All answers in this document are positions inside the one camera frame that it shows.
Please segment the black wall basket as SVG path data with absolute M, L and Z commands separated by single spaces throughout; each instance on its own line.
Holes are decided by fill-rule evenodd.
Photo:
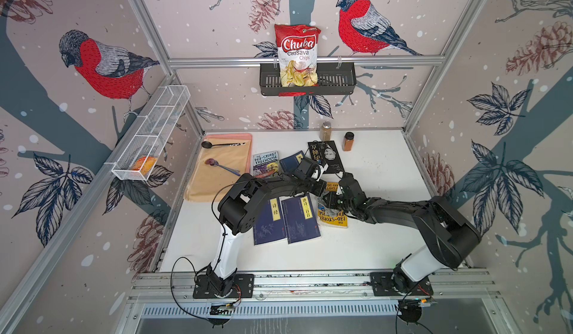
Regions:
M 317 68 L 318 83 L 315 86 L 283 87 L 279 66 L 261 64 L 261 95 L 298 97 L 303 95 L 352 95 L 357 84 L 355 65 L 351 62 L 320 62 Z

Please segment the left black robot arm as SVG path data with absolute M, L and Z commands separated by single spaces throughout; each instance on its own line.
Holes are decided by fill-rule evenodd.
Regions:
M 269 201 L 311 193 L 319 196 L 326 189 L 321 179 L 327 165 L 304 157 L 294 171 L 278 177 L 258 178 L 243 174 L 219 202 L 216 216 L 221 225 L 221 237 L 216 256 L 206 267 L 206 276 L 214 292 L 224 297 L 234 285 L 237 273 L 241 235 L 250 231 Z

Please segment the black Chinese paperback book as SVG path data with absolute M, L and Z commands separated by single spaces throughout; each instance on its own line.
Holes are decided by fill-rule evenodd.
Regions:
M 343 162 L 334 141 L 310 141 L 308 144 L 309 154 L 325 169 L 325 174 L 342 174 Z

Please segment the upper navy thread-bound book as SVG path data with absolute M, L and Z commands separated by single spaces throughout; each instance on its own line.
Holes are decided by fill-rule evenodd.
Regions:
M 304 152 L 299 151 L 299 152 L 295 153 L 294 155 L 287 156 L 283 159 L 280 159 L 279 164 L 280 164 L 281 170 L 285 174 L 293 173 L 298 168 L 298 166 L 301 163 L 303 158 L 304 158 Z

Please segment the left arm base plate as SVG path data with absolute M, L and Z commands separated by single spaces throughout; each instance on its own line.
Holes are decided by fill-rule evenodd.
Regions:
M 198 275 L 192 297 L 194 299 L 252 298 L 255 284 L 253 274 L 233 274 L 222 280 L 215 274 Z

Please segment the glass jar brown spice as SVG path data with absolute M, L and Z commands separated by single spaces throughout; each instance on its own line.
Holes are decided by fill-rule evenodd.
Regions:
M 320 141 L 330 141 L 331 140 L 331 133 L 332 133 L 332 126 L 331 122 L 325 121 L 322 123 L 320 129 Z

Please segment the yellow treehouse paperback book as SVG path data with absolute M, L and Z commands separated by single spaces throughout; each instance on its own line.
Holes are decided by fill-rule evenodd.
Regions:
M 320 212 L 319 210 L 317 211 L 318 213 L 318 217 L 319 220 L 328 225 L 328 226 L 332 226 L 332 227 L 338 227 L 338 228 L 347 228 L 348 225 L 348 217 L 346 215 L 346 213 L 343 212 L 343 210 L 339 209 L 339 203 L 338 200 L 340 199 L 340 194 L 338 193 L 339 190 L 339 184 L 338 183 L 326 183 L 326 187 L 325 190 L 323 191 L 323 193 L 319 196 L 323 197 L 325 195 L 337 195 L 337 214 L 325 214 L 324 212 Z

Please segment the glass jar orange spice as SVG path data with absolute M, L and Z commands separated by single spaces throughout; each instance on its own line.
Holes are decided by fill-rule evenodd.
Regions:
M 347 132 L 344 135 L 343 150 L 351 151 L 353 148 L 354 140 L 355 140 L 355 134 L 353 132 Z

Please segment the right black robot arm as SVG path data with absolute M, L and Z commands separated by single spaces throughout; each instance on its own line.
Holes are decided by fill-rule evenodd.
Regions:
M 396 224 L 419 231 L 425 244 L 392 271 L 394 288 L 403 295 L 440 268 L 458 268 L 481 242 L 476 227 L 442 196 L 417 202 L 368 197 L 351 173 L 343 174 L 338 185 L 339 192 L 323 196 L 329 209 L 367 224 Z

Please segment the purple spoon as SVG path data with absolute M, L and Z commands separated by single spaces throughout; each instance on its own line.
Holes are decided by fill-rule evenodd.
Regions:
M 242 174 L 242 173 L 241 173 L 240 171 L 238 171 L 238 170 L 235 170 L 235 169 L 233 169 L 233 168 L 228 168 L 227 166 L 221 165 L 217 160 L 215 160 L 215 159 L 213 159 L 213 158 L 207 159 L 204 163 L 205 163 L 206 165 L 210 165 L 211 167 L 222 168 L 223 170 L 228 171 L 228 172 L 230 172 L 231 174 L 236 175 L 237 177 L 240 177 L 241 174 Z

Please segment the grey striped cleaning cloth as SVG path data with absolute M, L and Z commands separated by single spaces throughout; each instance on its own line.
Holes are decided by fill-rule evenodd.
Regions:
M 337 195 L 325 195 L 317 198 L 317 206 L 320 212 L 325 214 L 337 214 Z

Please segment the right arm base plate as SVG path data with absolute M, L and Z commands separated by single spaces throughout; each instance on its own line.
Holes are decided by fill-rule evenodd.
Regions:
M 369 284 L 374 296 L 432 296 L 434 290 L 428 277 L 419 282 L 412 281 L 403 274 L 391 271 L 375 271 L 369 273 Z

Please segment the black spoon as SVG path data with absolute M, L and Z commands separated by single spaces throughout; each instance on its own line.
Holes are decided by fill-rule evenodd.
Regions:
M 238 146 L 243 146 L 246 145 L 245 142 L 234 142 L 234 143 L 222 143 L 222 144 L 213 144 L 210 141 L 203 141 L 201 143 L 201 146 L 204 149 L 212 149 L 214 147 L 238 147 Z

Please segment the red cassava chips bag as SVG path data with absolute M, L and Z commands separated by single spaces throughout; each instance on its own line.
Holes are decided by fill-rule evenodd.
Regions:
M 275 25 L 282 87 L 318 84 L 317 59 L 321 30 L 307 25 Z

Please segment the grey treehouse paperback book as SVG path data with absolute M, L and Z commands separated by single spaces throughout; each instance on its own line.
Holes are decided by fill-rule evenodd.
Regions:
M 252 175 L 257 178 L 279 175 L 279 155 L 277 151 L 255 154 L 252 158 Z

